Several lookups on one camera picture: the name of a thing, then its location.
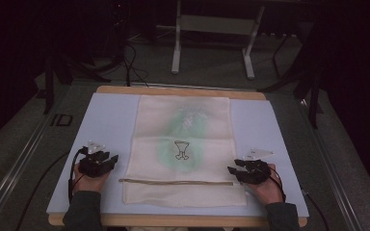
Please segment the metal floor rail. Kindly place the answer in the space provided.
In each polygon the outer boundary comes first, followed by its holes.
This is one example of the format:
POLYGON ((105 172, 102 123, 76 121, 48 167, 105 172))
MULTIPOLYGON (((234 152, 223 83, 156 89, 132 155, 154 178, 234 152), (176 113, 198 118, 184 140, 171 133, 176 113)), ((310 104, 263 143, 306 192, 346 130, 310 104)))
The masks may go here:
POLYGON ((0 130, 0 231, 60 231, 45 210, 68 144, 51 143, 76 116, 62 109, 45 115, 43 108, 40 102, 26 104, 0 130))
POLYGON ((340 212, 345 219, 346 225, 349 231, 362 231, 360 222, 355 214, 354 208, 343 188, 342 182, 338 177, 337 171, 333 165, 330 158, 330 153, 327 150, 326 143, 323 141, 318 129, 312 126, 309 121, 308 112, 309 104, 304 100, 297 100, 296 103, 300 109, 301 115, 304 118, 307 126, 309 127, 309 132, 311 137, 314 139, 317 149, 321 155, 321 164, 323 170, 328 178, 331 191, 335 197, 336 203, 340 209, 340 212))

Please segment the person's right hand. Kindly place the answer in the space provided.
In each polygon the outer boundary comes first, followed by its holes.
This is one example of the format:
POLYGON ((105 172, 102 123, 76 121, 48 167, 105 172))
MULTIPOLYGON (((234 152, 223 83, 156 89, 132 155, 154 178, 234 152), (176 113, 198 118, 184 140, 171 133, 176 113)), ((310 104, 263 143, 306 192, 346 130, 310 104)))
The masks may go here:
POLYGON ((284 192, 280 178, 276 172, 274 164, 268 164, 271 169, 271 176, 259 185, 248 184, 248 187, 255 193, 257 198, 264 204, 281 203, 284 201, 284 192))

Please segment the white metal stand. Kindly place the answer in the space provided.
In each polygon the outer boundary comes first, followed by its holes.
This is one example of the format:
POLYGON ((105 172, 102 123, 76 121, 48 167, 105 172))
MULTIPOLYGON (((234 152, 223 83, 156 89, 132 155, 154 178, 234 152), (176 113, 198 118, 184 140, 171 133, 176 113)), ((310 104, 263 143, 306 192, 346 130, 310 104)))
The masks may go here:
POLYGON ((262 16, 266 7, 259 5, 254 19, 217 17, 195 14, 182 13, 182 1, 175 1, 175 25, 174 29, 174 48, 172 55, 171 74, 178 74, 180 70, 181 60, 181 32, 203 32, 214 34, 230 34, 239 36, 248 36, 249 43, 242 48, 242 58, 246 71, 247 78, 252 80, 255 78, 253 64, 251 61, 251 51, 253 44, 258 35, 258 29, 261 24, 262 16))

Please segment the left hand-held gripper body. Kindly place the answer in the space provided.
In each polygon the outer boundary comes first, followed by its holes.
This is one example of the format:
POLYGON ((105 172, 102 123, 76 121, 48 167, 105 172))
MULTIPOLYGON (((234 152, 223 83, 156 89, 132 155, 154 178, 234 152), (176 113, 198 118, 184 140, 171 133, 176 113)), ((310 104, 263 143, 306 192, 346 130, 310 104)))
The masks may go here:
POLYGON ((100 177, 107 172, 104 166, 107 160, 98 160, 97 153, 104 151, 105 145, 95 141, 88 141, 88 145, 83 147, 82 154, 84 158, 79 162, 79 171, 91 178, 100 177))

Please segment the cream drawstring cloth bag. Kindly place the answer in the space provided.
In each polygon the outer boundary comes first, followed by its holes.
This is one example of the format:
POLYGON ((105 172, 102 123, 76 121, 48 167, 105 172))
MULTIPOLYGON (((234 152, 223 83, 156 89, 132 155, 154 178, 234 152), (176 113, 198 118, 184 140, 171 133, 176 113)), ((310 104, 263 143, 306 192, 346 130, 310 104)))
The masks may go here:
POLYGON ((120 179, 123 202, 174 208, 245 206, 245 189, 227 170, 236 158, 228 98, 143 95, 127 171, 120 179), (157 154, 169 119, 183 107, 208 114, 202 163, 188 172, 164 167, 157 154))

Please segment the pale green item inside bag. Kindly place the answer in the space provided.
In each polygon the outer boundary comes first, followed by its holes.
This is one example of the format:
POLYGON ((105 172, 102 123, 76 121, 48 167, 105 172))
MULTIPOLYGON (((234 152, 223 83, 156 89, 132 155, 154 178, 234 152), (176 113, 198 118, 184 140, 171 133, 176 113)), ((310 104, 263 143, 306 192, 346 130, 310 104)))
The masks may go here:
POLYGON ((194 171, 202 163, 208 114, 183 107, 169 119, 157 145, 158 161, 177 171, 194 171))

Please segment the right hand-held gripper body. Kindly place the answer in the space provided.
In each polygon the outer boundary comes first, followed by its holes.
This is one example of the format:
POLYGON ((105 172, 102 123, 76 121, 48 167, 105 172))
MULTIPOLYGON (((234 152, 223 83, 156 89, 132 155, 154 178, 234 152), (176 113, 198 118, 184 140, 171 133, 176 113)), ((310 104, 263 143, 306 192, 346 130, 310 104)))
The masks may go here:
POLYGON ((273 151, 252 148, 241 160, 247 162, 243 167, 240 181, 243 183, 258 185, 265 182, 271 176, 271 170, 264 158, 274 154, 273 151))

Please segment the pale table cover sheet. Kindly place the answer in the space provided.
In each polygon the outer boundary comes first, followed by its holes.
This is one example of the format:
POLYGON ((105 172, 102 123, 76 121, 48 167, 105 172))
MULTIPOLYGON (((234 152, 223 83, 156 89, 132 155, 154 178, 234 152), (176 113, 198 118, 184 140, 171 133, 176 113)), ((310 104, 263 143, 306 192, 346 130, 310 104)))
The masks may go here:
MULTIPOLYGON (((118 179, 127 170, 134 120, 140 97, 129 94, 96 93, 80 125, 71 148, 76 152, 88 141, 103 144, 112 154, 119 155, 116 169, 106 182, 101 212, 106 215, 155 216, 214 216, 261 217, 265 209, 252 193, 247 194, 245 206, 210 208, 169 208, 122 202, 122 183, 118 179)), ((308 218, 309 212, 302 190, 281 135, 276 115, 268 100, 232 99, 230 115, 236 138, 236 153, 247 158, 253 149, 267 151, 264 158, 274 164, 281 176, 287 201, 297 206, 298 216, 308 218)))

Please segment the dark stand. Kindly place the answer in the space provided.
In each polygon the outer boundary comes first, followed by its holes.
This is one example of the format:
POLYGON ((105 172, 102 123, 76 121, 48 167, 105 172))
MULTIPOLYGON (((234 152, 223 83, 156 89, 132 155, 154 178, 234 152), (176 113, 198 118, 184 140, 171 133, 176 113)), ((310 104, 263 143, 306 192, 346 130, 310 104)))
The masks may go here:
POLYGON ((316 17, 312 21, 299 21, 294 29, 296 36, 302 43, 294 62, 280 77, 280 80, 269 87, 258 89, 259 92, 273 92, 290 83, 298 82, 293 90, 296 99, 305 100, 309 95, 308 120, 314 129, 317 125, 317 109, 320 91, 321 74, 323 71, 321 62, 323 52, 318 50, 319 45, 324 41, 319 38, 322 19, 316 17))
POLYGON ((97 82, 124 60, 129 0, 47 0, 43 12, 45 112, 54 105, 54 80, 69 85, 77 71, 97 82))

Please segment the person's left hand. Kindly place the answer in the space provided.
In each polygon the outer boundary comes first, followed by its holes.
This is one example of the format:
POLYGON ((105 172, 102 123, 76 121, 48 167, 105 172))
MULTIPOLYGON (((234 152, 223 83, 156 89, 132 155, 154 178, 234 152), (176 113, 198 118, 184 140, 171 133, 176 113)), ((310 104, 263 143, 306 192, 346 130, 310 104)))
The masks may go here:
POLYGON ((73 183, 73 192, 96 192, 101 193, 105 182, 107 181, 110 173, 105 173, 100 177, 91 178, 84 175, 79 171, 79 165, 74 167, 74 174, 76 177, 73 183))

